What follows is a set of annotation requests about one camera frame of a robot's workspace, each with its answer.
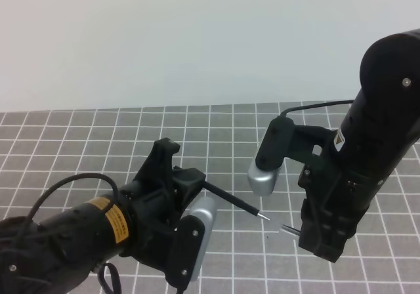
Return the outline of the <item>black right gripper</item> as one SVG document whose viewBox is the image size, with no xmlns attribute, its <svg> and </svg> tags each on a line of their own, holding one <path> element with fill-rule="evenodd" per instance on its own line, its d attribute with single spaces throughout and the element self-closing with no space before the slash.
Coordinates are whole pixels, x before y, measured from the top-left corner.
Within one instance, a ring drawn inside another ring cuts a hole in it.
<svg viewBox="0 0 420 294">
<path fill-rule="evenodd" d="M 287 155 L 304 164 L 299 247 L 335 263 L 382 183 L 417 140 L 417 113 L 349 110 L 336 131 L 295 125 L 288 117 L 285 122 Z"/>
</svg>

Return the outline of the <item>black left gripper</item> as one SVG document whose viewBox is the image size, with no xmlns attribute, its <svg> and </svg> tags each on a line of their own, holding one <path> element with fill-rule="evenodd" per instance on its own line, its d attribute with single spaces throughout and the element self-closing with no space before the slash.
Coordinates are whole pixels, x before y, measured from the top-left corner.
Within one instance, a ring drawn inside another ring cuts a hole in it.
<svg viewBox="0 0 420 294">
<path fill-rule="evenodd" d="M 155 141 L 121 194 L 127 196 L 132 216 L 126 255 L 163 272 L 171 287 L 188 287 L 201 243 L 192 233 L 202 232 L 203 225 L 184 212 L 201 192 L 206 175 L 196 168 L 173 167 L 179 150 L 169 138 Z"/>
</svg>

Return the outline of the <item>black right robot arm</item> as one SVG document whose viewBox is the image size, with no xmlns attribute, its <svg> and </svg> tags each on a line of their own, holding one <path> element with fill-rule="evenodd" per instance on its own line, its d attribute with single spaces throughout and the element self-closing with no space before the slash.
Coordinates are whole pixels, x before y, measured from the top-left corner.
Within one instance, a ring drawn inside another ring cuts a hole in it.
<svg viewBox="0 0 420 294">
<path fill-rule="evenodd" d="M 419 139 L 419 31 L 376 41 L 341 126 L 299 178 L 299 246 L 335 262 L 390 174 Z"/>
</svg>

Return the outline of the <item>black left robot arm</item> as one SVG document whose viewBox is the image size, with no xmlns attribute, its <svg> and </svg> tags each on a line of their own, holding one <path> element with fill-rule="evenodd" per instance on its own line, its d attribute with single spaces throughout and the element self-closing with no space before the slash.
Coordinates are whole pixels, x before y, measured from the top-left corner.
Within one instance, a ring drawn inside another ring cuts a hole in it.
<svg viewBox="0 0 420 294">
<path fill-rule="evenodd" d="M 185 213 L 201 192 L 205 175 L 172 164 L 180 146 L 154 143 L 134 179 L 118 186 L 99 173 L 73 175 L 52 185 L 30 212 L 1 222 L 1 292 L 68 293 L 92 272 L 106 293 L 120 293 L 110 259 L 131 257 L 165 275 L 184 292 L 198 269 L 205 223 Z M 79 179 L 99 179 L 111 192 L 42 222 L 34 216 L 53 192 Z"/>
</svg>

